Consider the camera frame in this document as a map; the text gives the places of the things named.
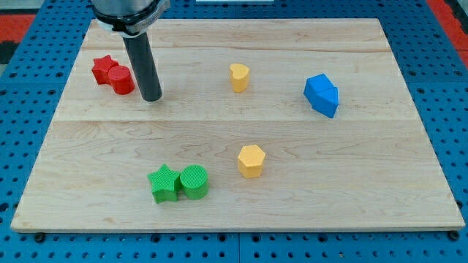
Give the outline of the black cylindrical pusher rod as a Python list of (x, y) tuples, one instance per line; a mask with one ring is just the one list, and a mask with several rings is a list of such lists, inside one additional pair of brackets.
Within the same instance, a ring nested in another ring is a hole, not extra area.
[(159, 100), (162, 97), (162, 88), (147, 33), (124, 38), (124, 45), (143, 100)]

